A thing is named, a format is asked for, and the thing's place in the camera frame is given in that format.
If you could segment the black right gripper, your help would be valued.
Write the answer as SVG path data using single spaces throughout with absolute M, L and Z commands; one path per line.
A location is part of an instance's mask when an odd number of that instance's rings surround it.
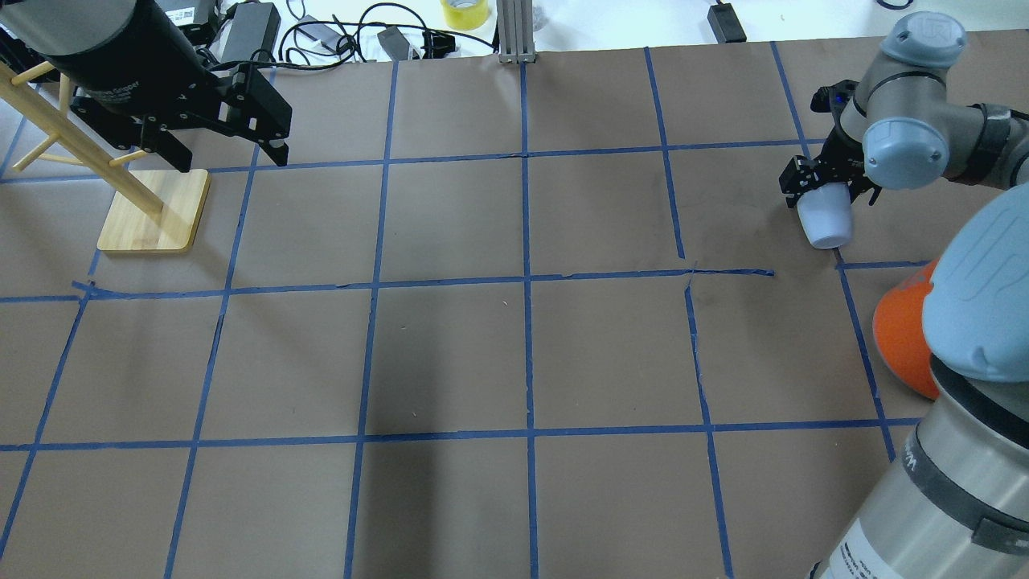
M 856 80 L 841 80 L 812 95 L 811 111 L 833 115 L 833 129 L 816 160 L 794 155 L 780 173 L 778 184 L 787 208 L 795 209 L 805 194 L 824 187 L 828 181 L 845 183 L 851 204 L 870 194 L 867 205 L 871 207 L 881 195 L 883 188 L 872 183 L 865 175 L 863 147 L 842 128 L 842 113 L 858 87 Z

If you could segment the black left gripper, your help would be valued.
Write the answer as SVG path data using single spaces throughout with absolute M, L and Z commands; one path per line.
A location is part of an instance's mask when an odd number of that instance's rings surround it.
M 261 63 L 236 63 L 219 79 L 165 12 L 41 12 L 40 55 L 84 91 L 72 107 L 111 146 L 185 173 L 194 155 L 173 132 L 203 128 L 288 164 L 293 106 Z

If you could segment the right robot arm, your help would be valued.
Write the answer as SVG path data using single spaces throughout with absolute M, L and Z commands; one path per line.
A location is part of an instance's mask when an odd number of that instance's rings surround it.
M 851 203 L 865 191 L 936 179 L 1000 190 L 929 278 L 921 327 L 937 402 L 812 578 L 1012 578 L 1027 567 L 1027 115 L 948 102 L 967 43 L 952 16 L 906 14 L 860 81 L 812 96 L 833 132 L 779 178 L 819 249 L 851 239 Z

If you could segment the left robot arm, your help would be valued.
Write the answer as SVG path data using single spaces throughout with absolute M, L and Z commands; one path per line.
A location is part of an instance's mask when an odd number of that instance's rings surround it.
M 192 166 L 178 129 L 256 143 L 288 162 L 293 109 L 254 56 L 212 67 L 154 1 L 10 1 L 2 25 L 80 88 L 71 109 L 119 150 Z

